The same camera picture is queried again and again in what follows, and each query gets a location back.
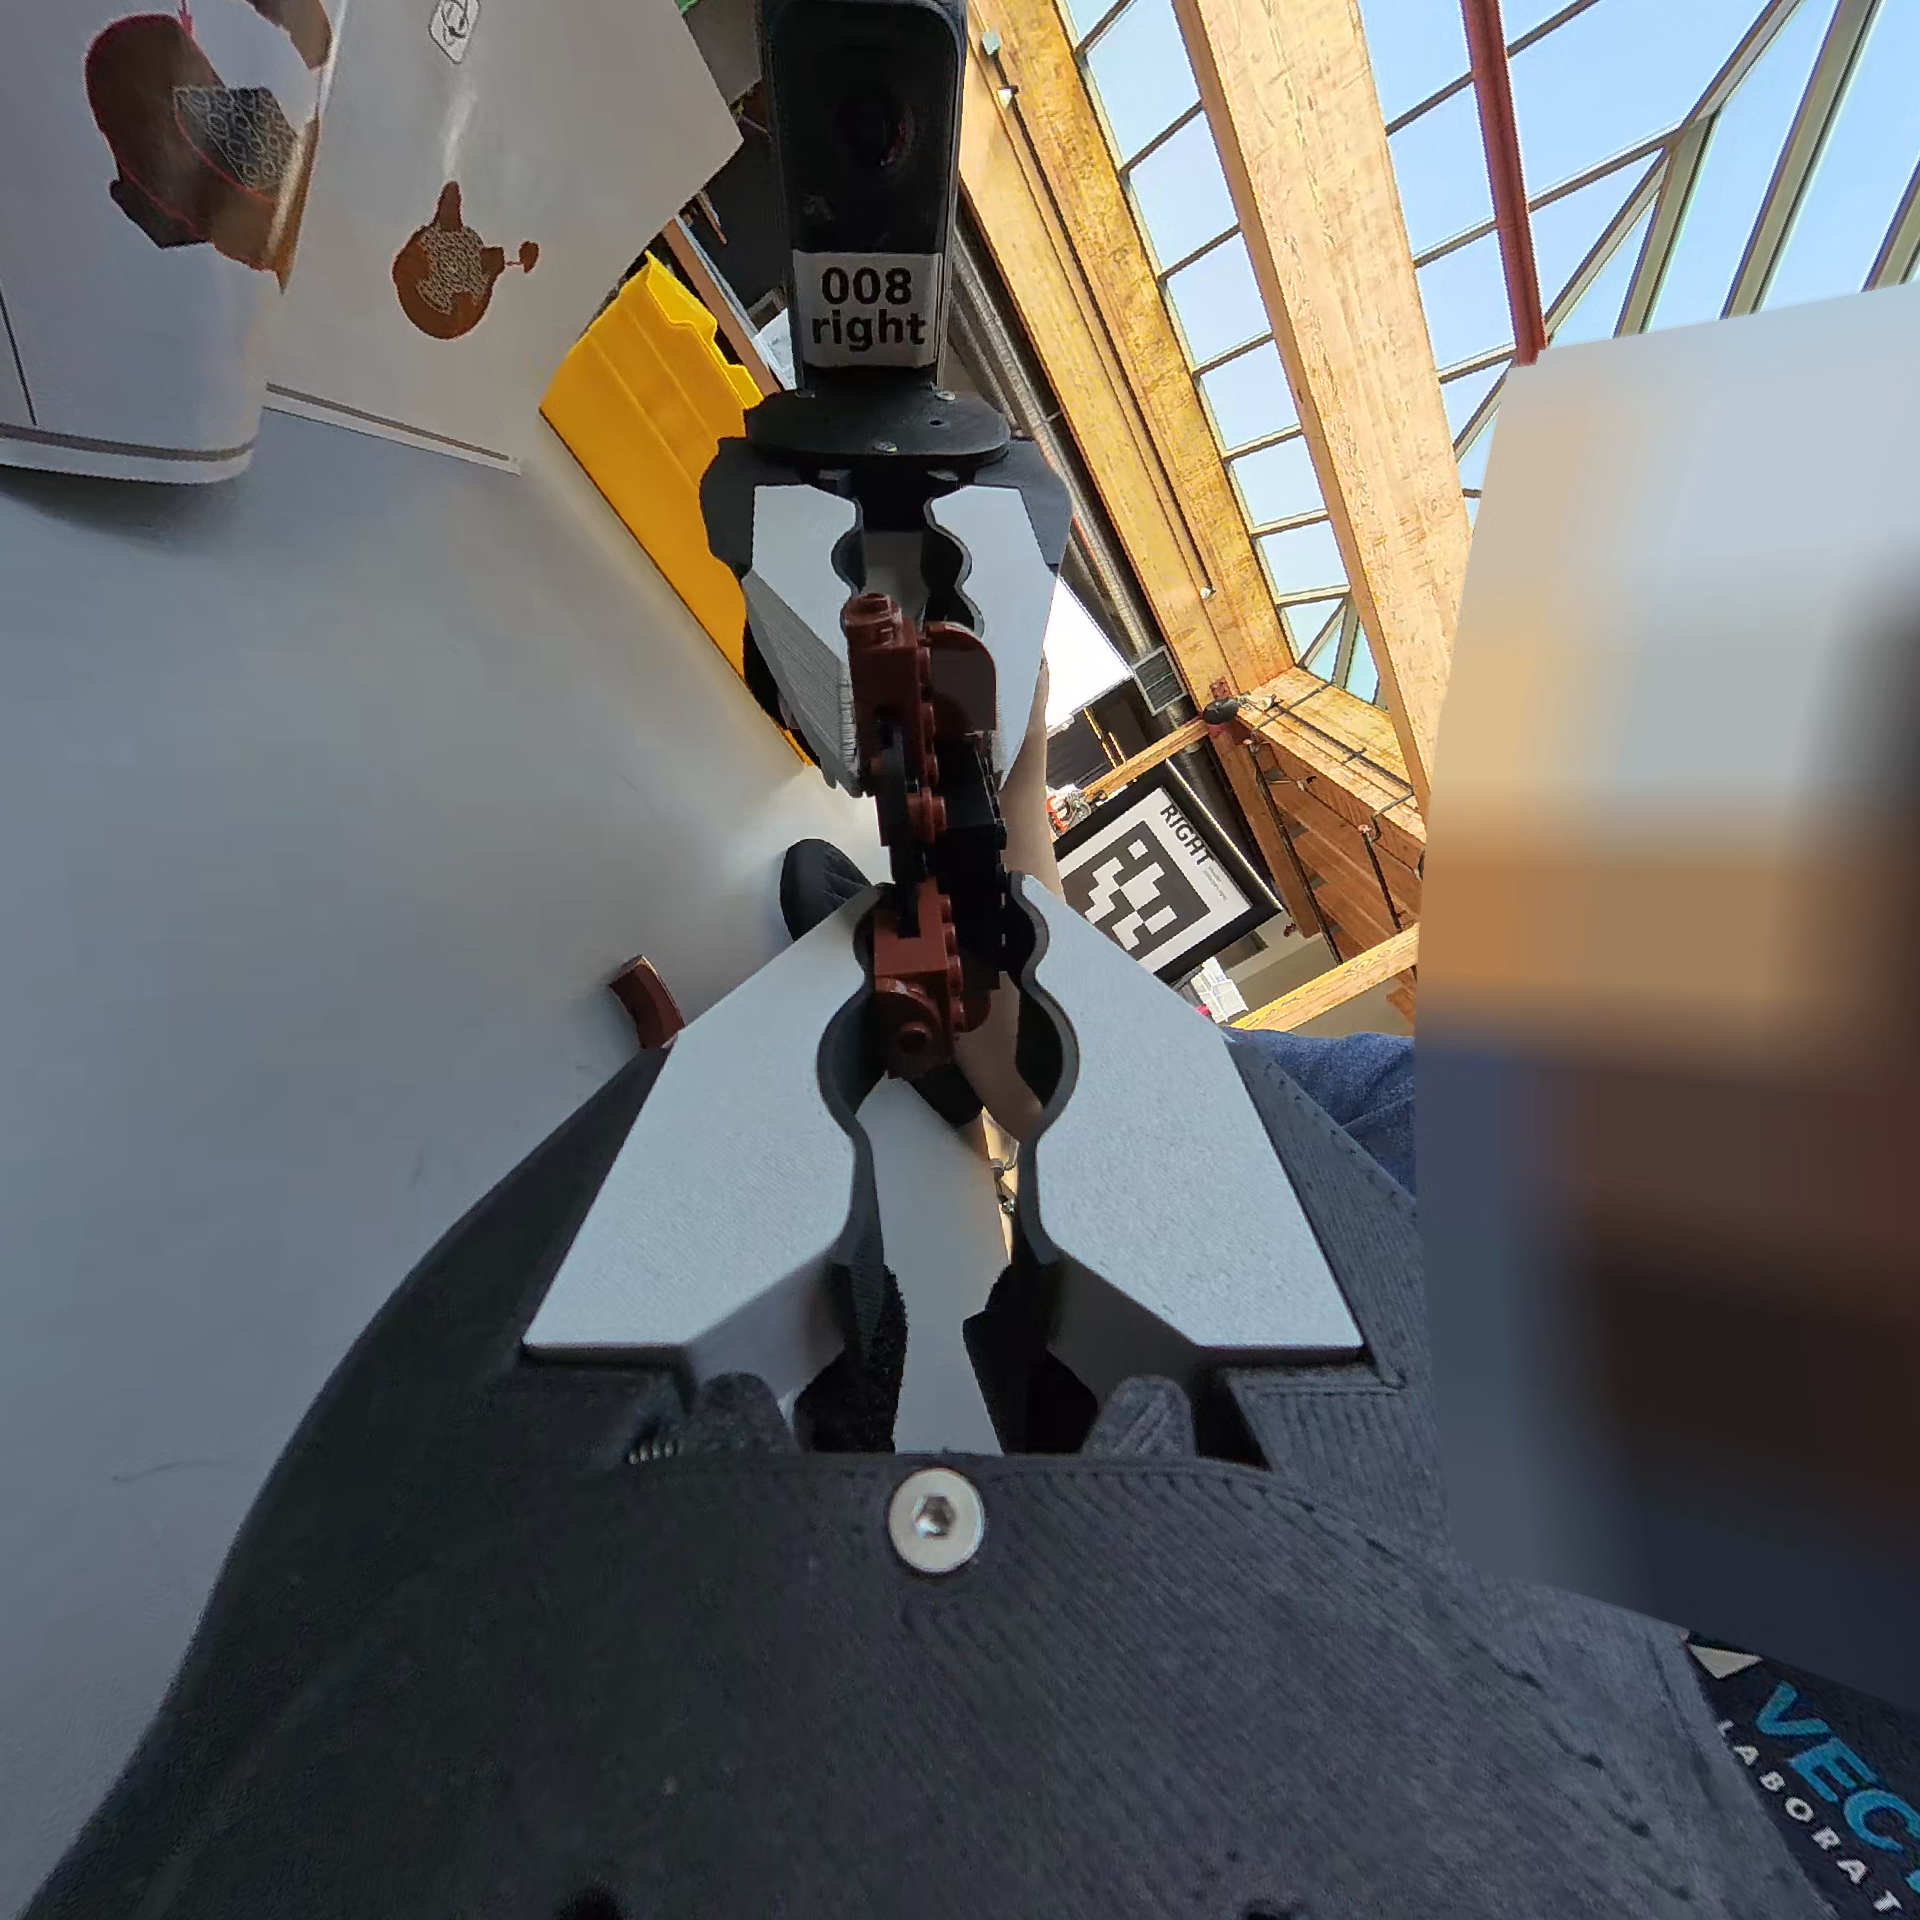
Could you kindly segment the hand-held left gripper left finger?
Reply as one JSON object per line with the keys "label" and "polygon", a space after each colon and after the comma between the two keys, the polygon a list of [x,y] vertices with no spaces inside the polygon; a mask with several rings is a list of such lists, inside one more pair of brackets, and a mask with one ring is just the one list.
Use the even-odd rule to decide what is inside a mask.
{"label": "hand-held left gripper left finger", "polygon": [[859,1108],[881,1078],[873,887],[674,1040],[539,1309],[529,1354],[754,1377],[893,1429],[905,1323]]}

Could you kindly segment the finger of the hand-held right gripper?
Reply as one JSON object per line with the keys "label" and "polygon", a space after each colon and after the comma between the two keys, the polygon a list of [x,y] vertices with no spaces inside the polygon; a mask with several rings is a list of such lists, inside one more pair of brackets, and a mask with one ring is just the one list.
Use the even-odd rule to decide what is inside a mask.
{"label": "finger of the hand-held right gripper", "polygon": [[1029,732],[1044,676],[1070,494],[1062,480],[972,480],[932,498],[925,520],[963,555],[957,591],[993,665],[991,768],[1004,784]]}
{"label": "finger of the hand-held right gripper", "polygon": [[855,528],[857,507],[850,498],[810,487],[758,487],[742,579],[750,630],[781,713],[823,779],[851,798],[862,797],[844,629],[851,584],[836,571],[834,551]]}

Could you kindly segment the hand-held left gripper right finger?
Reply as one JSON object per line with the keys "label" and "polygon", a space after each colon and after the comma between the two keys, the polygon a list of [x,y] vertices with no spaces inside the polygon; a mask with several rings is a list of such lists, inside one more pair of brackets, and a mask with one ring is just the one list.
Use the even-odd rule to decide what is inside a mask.
{"label": "hand-held left gripper right finger", "polygon": [[1363,1338],[1222,1032],[1032,876],[1009,881],[1014,1258],[968,1354],[989,1405],[1339,1365]]}

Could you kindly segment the brown and black brick model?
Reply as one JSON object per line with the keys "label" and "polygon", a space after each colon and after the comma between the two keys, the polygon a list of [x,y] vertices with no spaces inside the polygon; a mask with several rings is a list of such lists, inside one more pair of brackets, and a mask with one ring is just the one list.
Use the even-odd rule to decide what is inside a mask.
{"label": "brown and black brick model", "polygon": [[919,1081],[987,1020],[1005,960],[996,663],[968,629],[918,624],[881,593],[854,595],[840,620],[855,774],[889,863],[866,937],[870,1031],[881,1068]]}

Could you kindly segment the grey desk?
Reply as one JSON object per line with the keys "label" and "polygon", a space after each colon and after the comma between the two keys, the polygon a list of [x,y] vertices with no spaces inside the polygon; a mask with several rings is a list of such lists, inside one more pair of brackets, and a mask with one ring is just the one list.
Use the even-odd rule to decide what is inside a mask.
{"label": "grey desk", "polygon": [[881,872],[552,435],[266,415],[213,487],[4,474],[4,1911],[442,1233]]}

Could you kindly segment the white board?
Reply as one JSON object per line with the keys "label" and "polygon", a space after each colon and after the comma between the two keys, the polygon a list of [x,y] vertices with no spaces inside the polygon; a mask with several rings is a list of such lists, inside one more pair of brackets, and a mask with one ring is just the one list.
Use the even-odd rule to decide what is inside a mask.
{"label": "white board", "polygon": [[1047,735],[1131,680],[1131,665],[1066,580],[1056,580],[1044,632]]}

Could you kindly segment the person's blue jeans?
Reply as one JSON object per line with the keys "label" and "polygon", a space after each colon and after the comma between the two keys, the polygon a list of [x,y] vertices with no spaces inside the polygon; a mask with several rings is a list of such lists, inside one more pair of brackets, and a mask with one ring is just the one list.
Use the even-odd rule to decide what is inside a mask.
{"label": "person's blue jeans", "polygon": [[1238,1031],[1232,1046],[1243,1063],[1264,1063],[1281,1072],[1405,1197],[1418,1197],[1418,1081],[1412,1036],[1380,1031],[1309,1036],[1258,1029]]}

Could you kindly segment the small brown curved brick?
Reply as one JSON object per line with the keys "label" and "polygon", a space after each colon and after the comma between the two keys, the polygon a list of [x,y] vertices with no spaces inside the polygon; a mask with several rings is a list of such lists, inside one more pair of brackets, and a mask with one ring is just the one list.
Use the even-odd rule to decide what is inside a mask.
{"label": "small brown curved brick", "polygon": [[641,1052],[661,1050],[683,1032],[686,1016],[647,956],[636,954],[624,962],[611,972],[606,991],[629,1022]]}

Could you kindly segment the yellow plastic bin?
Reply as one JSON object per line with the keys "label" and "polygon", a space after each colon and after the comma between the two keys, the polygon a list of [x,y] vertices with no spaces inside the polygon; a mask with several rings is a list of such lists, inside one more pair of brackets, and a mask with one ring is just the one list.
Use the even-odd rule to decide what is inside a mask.
{"label": "yellow plastic bin", "polygon": [[738,678],[748,607],[708,546],[702,480],[762,395],[723,357],[716,320],[647,257],[567,350],[539,415]]}

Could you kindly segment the black and white marker sign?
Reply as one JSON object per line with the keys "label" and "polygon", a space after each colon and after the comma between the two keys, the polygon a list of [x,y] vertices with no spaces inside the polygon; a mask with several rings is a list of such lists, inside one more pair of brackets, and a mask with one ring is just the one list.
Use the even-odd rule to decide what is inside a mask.
{"label": "black and white marker sign", "polygon": [[1067,906],[1169,989],[1281,914],[1169,761],[1094,802],[1054,856]]}

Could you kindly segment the wooden railing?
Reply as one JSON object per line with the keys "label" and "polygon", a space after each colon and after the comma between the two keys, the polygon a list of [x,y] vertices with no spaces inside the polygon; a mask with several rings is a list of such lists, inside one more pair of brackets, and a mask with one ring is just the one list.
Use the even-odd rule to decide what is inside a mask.
{"label": "wooden railing", "polygon": [[1382,989],[1412,1018],[1427,828],[1388,718],[1291,667],[1214,678],[1201,721],[1288,920],[1334,966],[1309,1008]]}

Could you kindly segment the red metal pipe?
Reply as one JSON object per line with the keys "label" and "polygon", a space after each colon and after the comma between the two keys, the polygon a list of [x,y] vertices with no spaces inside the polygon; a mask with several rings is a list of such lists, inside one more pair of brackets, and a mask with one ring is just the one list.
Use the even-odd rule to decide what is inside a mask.
{"label": "red metal pipe", "polygon": [[1511,359],[1515,369],[1529,369],[1548,348],[1548,329],[1501,6],[1498,2],[1460,2],[1458,6],[1500,244]]}

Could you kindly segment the glass skylight window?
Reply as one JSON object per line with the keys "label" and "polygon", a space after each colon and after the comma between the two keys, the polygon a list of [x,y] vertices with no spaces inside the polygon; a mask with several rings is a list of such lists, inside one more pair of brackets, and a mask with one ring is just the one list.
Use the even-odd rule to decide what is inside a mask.
{"label": "glass skylight window", "polygon": [[[1515,325],[1462,5],[1357,6],[1469,516]],[[1067,2],[1067,46],[1285,635],[1384,706],[1169,2]],[[1506,2],[1550,345],[1915,275],[1917,6]]]}

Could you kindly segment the person's dark shirt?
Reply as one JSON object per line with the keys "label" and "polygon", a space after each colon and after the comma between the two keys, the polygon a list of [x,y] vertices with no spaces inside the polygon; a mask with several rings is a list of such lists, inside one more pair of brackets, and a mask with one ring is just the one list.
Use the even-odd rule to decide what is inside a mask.
{"label": "person's dark shirt", "polygon": [[1674,1914],[1917,1914],[1915,1710],[1585,1597],[1487,1580]]}

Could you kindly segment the wooden wall frame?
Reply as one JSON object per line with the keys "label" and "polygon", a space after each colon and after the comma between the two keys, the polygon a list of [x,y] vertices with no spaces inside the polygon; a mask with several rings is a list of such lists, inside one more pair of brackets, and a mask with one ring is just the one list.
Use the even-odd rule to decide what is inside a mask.
{"label": "wooden wall frame", "polygon": [[970,6],[963,197],[1189,691],[1291,667],[1284,623],[1056,5]]}

